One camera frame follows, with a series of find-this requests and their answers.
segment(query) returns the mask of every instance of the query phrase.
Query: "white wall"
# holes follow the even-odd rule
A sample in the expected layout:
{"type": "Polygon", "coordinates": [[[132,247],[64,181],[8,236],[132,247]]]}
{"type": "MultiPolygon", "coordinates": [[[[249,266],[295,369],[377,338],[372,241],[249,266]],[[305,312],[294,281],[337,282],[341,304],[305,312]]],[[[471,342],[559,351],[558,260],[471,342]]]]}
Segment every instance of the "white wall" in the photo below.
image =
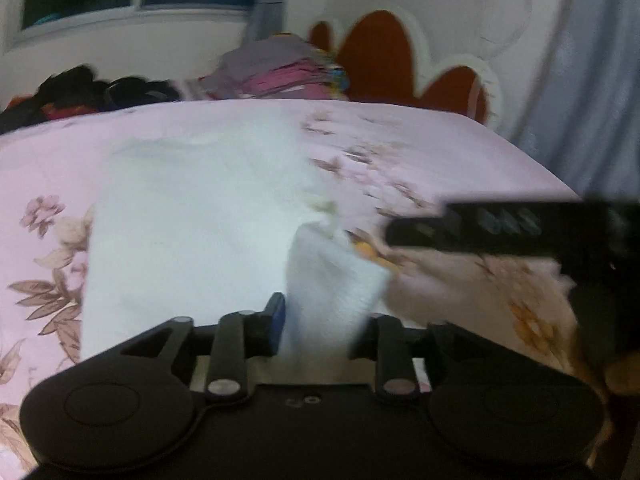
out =
{"type": "MultiPolygon", "coordinates": [[[[452,54],[472,53],[484,57],[488,44],[479,39],[479,0],[330,0],[328,10],[348,27],[372,6],[395,4],[411,12],[425,31],[433,62],[452,54]]],[[[533,0],[533,11],[524,35],[512,48],[490,60],[504,91],[501,134],[509,137],[526,109],[545,59],[548,44],[558,23],[564,0],[533,0]]],[[[520,25],[524,0],[486,0],[482,33],[501,41],[520,25]]]]}
{"type": "MultiPolygon", "coordinates": [[[[12,48],[9,0],[0,0],[0,106],[30,94],[49,75],[81,63],[101,78],[142,75],[182,79],[206,75],[237,47],[245,20],[233,16],[162,16],[97,23],[31,40],[12,48]]],[[[286,29],[306,36],[326,0],[288,0],[286,29]]]]}

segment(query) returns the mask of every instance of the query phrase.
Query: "white cloth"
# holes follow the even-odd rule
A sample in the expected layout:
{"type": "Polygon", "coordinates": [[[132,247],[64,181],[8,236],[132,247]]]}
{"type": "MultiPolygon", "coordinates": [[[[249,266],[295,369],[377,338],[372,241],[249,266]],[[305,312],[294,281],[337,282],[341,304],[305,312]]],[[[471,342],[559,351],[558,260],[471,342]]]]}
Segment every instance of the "white cloth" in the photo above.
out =
{"type": "Polygon", "coordinates": [[[137,142],[112,158],[103,195],[83,358],[175,316],[215,323],[285,291],[286,376],[330,382],[386,285],[386,270],[351,252],[294,131],[273,113],[137,142]],[[298,368],[309,356],[311,374],[298,368]]]}

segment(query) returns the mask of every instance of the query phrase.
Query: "window frame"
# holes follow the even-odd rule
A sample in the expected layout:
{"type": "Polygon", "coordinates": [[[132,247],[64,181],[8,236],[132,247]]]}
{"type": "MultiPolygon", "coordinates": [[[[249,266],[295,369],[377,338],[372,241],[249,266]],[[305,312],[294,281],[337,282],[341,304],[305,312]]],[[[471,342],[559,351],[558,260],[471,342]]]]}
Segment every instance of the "window frame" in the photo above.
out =
{"type": "Polygon", "coordinates": [[[68,32],[72,29],[91,29],[105,25],[126,23],[148,23],[154,21],[184,21],[188,17],[193,20],[245,20],[250,12],[249,7],[217,6],[199,4],[167,4],[143,6],[143,0],[131,0],[128,7],[117,9],[94,10],[60,18],[54,22],[32,25],[22,30],[22,8],[24,0],[8,0],[5,8],[6,26],[9,32],[9,48],[33,43],[44,36],[52,36],[68,32]]]}

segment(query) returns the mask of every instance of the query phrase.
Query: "orange cushioned headboard panel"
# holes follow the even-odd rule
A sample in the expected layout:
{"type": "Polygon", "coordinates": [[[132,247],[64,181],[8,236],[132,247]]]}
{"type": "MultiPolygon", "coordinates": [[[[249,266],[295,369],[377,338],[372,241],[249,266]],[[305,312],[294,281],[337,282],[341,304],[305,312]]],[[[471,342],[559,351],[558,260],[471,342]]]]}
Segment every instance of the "orange cushioned headboard panel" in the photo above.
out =
{"type": "MultiPolygon", "coordinates": [[[[319,22],[309,41],[331,51],[333,31],[319,22]]],[[[466,66],[453,66],[432,81],[421,97],[414,95],[414,53],[402,23],[388,10],[376,10],[351,29],[336,55],[350,80],[345,92],[351,101],[390,103],[467,115],[469,95],[476,73],[466,66]]],[[[488,101],[479,89],[474,119],[484,124],[488,101]]]]}
{"type": "Polygon", "coordinates": [[[350,100],[415,103],[411,45],[391,12],[376,10],[356,23],[336,61],[349,76],[350,100]]]}
{"type": "Polygon", "coordinates": [[[334,32],[327,22],[318,22],[309,32],[308,42],[325,52],[334,50],[334,32]]]}

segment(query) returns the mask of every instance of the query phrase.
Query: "pink floral bed sheet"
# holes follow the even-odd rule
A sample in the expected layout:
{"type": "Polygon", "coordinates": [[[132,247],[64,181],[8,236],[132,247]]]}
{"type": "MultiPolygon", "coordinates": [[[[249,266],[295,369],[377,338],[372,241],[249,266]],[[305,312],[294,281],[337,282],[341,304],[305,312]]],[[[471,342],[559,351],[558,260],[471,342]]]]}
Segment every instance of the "pink floral bed sheet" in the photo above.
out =
{"type": "MultiPolygon", "coordinates": [[[[92,205],[103,162],[132,139],[196,134],[250,114],[251,106],[153,105],[0,137],[0,479],[21,478],[34,466],[18,421],[25,394],[80,359],[92,205]]],[[[300,126],[300,143],[338,203],[357,250],[394,270],[386,298],[393,313],[417,324],[447,317],[564,367],[562,334],[571,319],[553,265],[390,250],[379,229],[390,216],[436,212],[447,196],[573,196],[566,186],[460,116],[326,101],[273,106],[300,126]],[[466,288],[467,296],[434,296],[434,279],[466,288]],[[484,298],[481,308],[460,307],[476,296],[484,298]],[[435,310],[429,306],[434,303],[435,310]]]]}

